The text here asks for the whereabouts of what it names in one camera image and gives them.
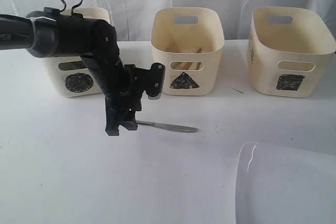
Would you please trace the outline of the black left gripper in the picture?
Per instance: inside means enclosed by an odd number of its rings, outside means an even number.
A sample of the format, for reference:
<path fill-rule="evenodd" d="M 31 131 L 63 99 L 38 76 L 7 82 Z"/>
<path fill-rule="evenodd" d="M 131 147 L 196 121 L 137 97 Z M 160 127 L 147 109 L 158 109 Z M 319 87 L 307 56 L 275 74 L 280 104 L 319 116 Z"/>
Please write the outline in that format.
<path fill-rule="evenodd" d="M 142 110 L 142 88 L 131 88 L 121 92 L 111 87 L 103 88 L 106 108 L 105 132 L 109 136 L 119 136 L 119 126 L 128 131 L 136 131 L 138 124 L 135 113 Z"/>

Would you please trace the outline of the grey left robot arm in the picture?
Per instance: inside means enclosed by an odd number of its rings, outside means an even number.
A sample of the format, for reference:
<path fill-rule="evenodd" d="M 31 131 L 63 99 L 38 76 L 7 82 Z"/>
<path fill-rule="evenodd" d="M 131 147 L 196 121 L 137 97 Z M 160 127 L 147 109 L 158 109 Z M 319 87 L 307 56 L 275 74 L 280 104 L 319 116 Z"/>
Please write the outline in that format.
<path fill-rule="evenodd" d="M 2 14 L 1 49 L 26 49 L 36 58 L 79 56 L 104 94 L 106 133 L 118 136 L 120 126 L 138 129 L 135 112 L 141 95 L 134 89 L 133 67 L 120 58 L 116 29 L 108 21 L 63 15 L 55 8 L 27 17 Z"/>

